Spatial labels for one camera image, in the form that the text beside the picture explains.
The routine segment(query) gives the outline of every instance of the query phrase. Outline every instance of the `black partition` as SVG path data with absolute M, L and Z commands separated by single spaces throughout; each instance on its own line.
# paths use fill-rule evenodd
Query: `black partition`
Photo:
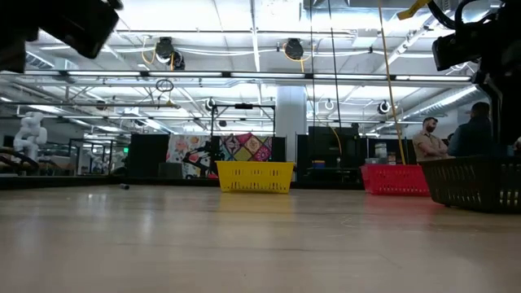
M 166 161 L 167 134 L 132 134 L 129 146 L 129 176 L 158 177 L 159 165 Z
M 212 151 L 218 153 L 220 137 L 213 136 L 211 142 Z M 168 147 L 168 134 L 133 134 L 127 163 L 129 177 L 158 177 L 159 166 L 166 161 Z M 286 161 L 286 138 L 273 138 L 271 161 Z

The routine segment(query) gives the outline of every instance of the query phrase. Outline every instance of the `hanging cable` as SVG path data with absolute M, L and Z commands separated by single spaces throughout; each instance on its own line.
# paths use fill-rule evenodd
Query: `hanging cable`
M 383 56 L 385 57 L 385 69 L 387 73 L 387 85 L 389 86 L 389 98 L 391 99 L 392 117 L 394 118 L 394 125 L 396 126 L 396 131 L 398 132 L 398 146 L 400 147 L 401 163 L 405 164 L 404 147 L 401 142 L 401 130 L 400 125 L 398 124 L 398 119 L 396 118 L 396 109 L 394 107 L 394 98 L 392 96 L 391 74 L 389 73 L 389 58 L 387 56 L 387 43 L 385 42 L 385 32 L 383 31 L 382 0 L 378 1 L 378 10 L 380 14 L 380 26 L 382 29 L 382 42 L 384 53 Z
M 143 59 L 143 61 L 145 61 L 146 63 L 148 64 L 152 64 L 154 63 L 154 60 L 155 60 L 155 47 L 156 45 L 154 45 L 154 50 L 152 52 L 152 60 L 151 61 L 148 61 L 147 58 L 145 58 L 145 45 L 147 44 L 147 39 L 145 38 L 143 40 L 143 50 L 141 51 L 141 58 Z
M 333 46 L 333 69 L 335 70 L 335 88 L 336 88 L 336 111 L 338 113 L 338 116 L 339 116 L 339 130 L 340 130 L 340 134 L 342 133 L 342 118 L 340 117 L 340 97 L 339 97 L 339 80 L 337 78 L 337 70 L 336 70 L 336 56 L 335 56 L 335 38 L 334 38 L 334 34 L 333 34 L 333 15 L 331 13 L 331 0 L 327 0 L 327 9 L 329 10 L 329 21 L 331 22 L 331 45 Z M 340 172 L 342 172 L 342 161 L 343 161 L 343 158 L 342 158 L 342 151 L 340 151 Z M 342 182 L 344 182 L 344 176 L 341 176 L 340 177 Z

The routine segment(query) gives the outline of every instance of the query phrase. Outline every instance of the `man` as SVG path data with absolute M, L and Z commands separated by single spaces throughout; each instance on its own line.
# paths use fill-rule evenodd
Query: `man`
M 471 120 L 460 125 L 454 132 L 449 145 L 449 155 L 491 155 L 493 153 L 492 123 L 488 119 L 490 106 L 475 103 L 471 109 Z
M 438 120 L 436 118 L 425 118 L 422 131 L 414 135 L 413 144 L 417 162 L 439 160 L 447 157 L 447 146 L 441 139 L 432 134 L 437 125 Z

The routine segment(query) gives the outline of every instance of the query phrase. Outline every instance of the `cable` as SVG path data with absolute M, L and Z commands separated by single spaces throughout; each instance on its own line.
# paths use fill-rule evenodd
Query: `cable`
M 430 1 L 427 6 L 431 10 L 432 15 L 446 28 L 456 29 L 456 23 L 451 20 L 445 13 L 436 5 L 434 1 Z
M 146 38 L 143 40 L 143 49 L 145 49 L 145 45 L 147 44 L 147 40 Z M 152 64 L 154 63 L 154 60 L 155 60 L 155 48 L 156 48 L 157 45 L 154 45 L 154 51 L 152 52 L 152 61 L 148 61 L 147 58 L 145 58 L 145 51 L 142 50 L 141 51 L 141 58 L 143 59 L 143 61 L 145 61 L 146 63 L 148 64 Z
M 398 132 L 398 146 L 400 147 L 401 163 L 403 165 L 405 165 L 404 147 L 401 143 L 400 126 L 398 125 L 398 119 L 396 118 L 396 109 L 394 108 L 394 98 L 392 97 L 391 74 L 389 73 L 389 58 L 387 56 L 387 43 L 385 42 L 385 32 L 383 31 L 382 0 L 378 1 L 378 9 L 379 9 L 379 14 L 380 14 L 380 25 L 382 27 L 383 52 L 385 53 L 384 54 L 385 69 L 387 72 L 387 84 L 389 86 L 389 97 L 391 99 L 392 117 L 394 118 L 394 125 L 396 126 L 396 131 Z
M 331 0 L 327 0 L 327 9 L 329 10 L 329 20 L 333 23 L 333 15 L 331 13 Z M 340 117 L 340 97 L 339 97 L 339 79 L 337 78 L 337 70 L 336 70 L 336 56 L 335 56 L 335 35 L 333 34 L 333 25 L 331 25 L 331 46 L 333 47 L 333 69 L 335 70 L 335 88 L 336 88 L 336 111 L 339 116 L 339 129 L 340 133 L 342 133 L 342 118 Z M 340 139 L 338 135 L 336 136 L 339 140 L 339 148 L 341 149 Z M 342 173 L 342 151 L 340 151 L 340 173 Z M 344 182 L 344 176 L 340 177 L 342 182 Z

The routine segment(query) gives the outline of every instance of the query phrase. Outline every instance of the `yellow cable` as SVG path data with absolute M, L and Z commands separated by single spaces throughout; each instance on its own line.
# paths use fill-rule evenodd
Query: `yellow cable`
M 392 97 L 391 74 L 389 73 L 389 58 L 387 56 L 387 44 L 385 42 L 385 32 L 383 31 L 383 15 L 382 15 L 382 0 L 378 1 L 378 10 L 380 14 L 380 25 L 382 27 L 382 41 L 383 41 L 383 56 L 385 57 L 385 69 L 387 71 L 387 85 L 389 86 L 389 97 L 391 98 L 392 117 L 394 118 L 394 125 L 398 132 L 398 146 L 400 147 L 401 163 L 405 164 L 404 147 L 401 144 L 401 131 L 396 118 L 396 109 L 394 108 L 394 98 Z
M 143 40 L 143 50 L 141 51 L 141 58 L 143 59 L 143 61 L 145 61 L 146 63 L 148 64 L 152 64 L 154 63 L 154 60 L 155 60 L 155 46 L 154 45 L 154 51 L 152 52 L 152 60 L 151 61 L 148 61 L 147 58 L 145 58 L 145 45 L 147 44 L 147 40 L 144 39 Z
M 342 157 L 342 143 L 340 143 L 339 135 L 336 133 L 335 129 L 332 128 L 329 124 L 326 124 L 326 125 L 329 126 L 329 128 L 331 128 L 331 130 L 333 130 L 333 133 L 334 133 L 335 136 L 336 136 L 336 140 L 339 142 L 340 157 Z

